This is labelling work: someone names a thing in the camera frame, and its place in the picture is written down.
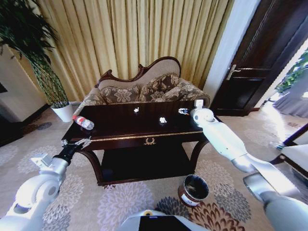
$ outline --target table top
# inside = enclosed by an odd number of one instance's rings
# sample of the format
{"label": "table top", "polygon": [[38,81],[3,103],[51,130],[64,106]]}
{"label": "table top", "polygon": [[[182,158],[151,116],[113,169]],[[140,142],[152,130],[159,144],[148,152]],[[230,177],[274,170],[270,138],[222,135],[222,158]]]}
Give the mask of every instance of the table top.
{"label": "table top", "polygon": [[[86,130],[73,123],[62,140],[77,141],[91,136],[91,140],[150,136],[159,134],[185,134],[202,132],[192,117],[179,113],[180,108],[194,108],[194,101],[128,103],[85,106],[80,112],[94,123]],[[160,123],[164,117],[167,123]]]}

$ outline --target dark wooden door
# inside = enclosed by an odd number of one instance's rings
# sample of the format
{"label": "dark wooden door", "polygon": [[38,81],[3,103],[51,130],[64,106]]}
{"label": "dark wooden door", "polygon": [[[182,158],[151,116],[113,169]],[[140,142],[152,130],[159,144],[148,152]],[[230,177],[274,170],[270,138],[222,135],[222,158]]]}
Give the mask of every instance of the dark wooden door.
{"label": "dark wooden door", "polygon": [[308,37],[308,0],[262,0],[211,109],[246,116]]}

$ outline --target floral carpet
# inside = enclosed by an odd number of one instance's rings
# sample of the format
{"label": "floral carpet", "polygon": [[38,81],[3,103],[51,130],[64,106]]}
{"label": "floral carpet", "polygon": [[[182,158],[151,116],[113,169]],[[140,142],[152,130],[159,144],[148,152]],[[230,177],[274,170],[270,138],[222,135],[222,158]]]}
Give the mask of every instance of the floral carpet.
{"label": "floral carpet", "polygon": [[[250,154],[271,160],[279,151],[269,143],[284,140],[307,122],[287,115],[272,118],[271,113],[274,112],[271,110],[252,112],[246,117],[219,118],[244,141]],[[38,173],[38,168],[29,158],[41,152],[47,152],[50,156],[58,154],[62,149],[60,140],[69,126],[60,121],[51,109],[33,123],[36,129],[0,148],[0,217],[12,205],[19,186]],[[195,144],[183,144],[189,157]],[[103,151],[95,152],[102,160]],[[305,179],[301,179],[287,164],[277,167],[303,193],[300,200],[307,202],[308,184]],[[191,209],[180,202],[177,194],[184,177],[99,187],[88,160],[76,154],[68,167],[58,198],[44,214],[42,230],[114,231],[129,215],[146,209],[184,216],[211,231],[272,230],[264,215],[263,205],[243,184],[243,177],[247,174],[238,171],[211,144],[201,151],[196,173],[208,183],[210,195]]]}

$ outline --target table drawer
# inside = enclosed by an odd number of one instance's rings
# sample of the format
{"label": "table drawer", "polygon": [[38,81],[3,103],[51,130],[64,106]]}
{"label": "table drawer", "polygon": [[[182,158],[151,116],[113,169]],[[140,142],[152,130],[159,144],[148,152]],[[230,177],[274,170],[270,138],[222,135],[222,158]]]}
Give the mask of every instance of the table drawer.
{"label": "table drawer", "polygon": [[204,139],[206,138],[202,132],[97,139],[97,140],[93,140],[92,143],[88,147],[86,147],[85,150],[101,150],[101,149],[153,146],[153,145],[168,144],[168,143],[175,143],[175,142],[178,143],[178,142],[200,141]]}

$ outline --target dark wooden table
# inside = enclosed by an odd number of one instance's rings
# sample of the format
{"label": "dark wooden table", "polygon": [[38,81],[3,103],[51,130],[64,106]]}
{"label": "dark wooden table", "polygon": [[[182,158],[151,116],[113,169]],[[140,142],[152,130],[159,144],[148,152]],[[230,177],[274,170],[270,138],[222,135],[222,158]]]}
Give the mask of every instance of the dark wooden table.
{"label": "dark wooden table", "polygon": [[[85,106],[81,116],[93,121],[85,130],[74,123],[62,140],[74,143],[91,136],[80,151],[91,162],[98,185],[149,180],[194,173],[201,149],[208,143],[202,129],[179,108],[193,101]],[[159,118],[167,123],[162,124]],[[189,160],[183,142],[198,141]],[[93,150],[105,150],[102,163]]]}

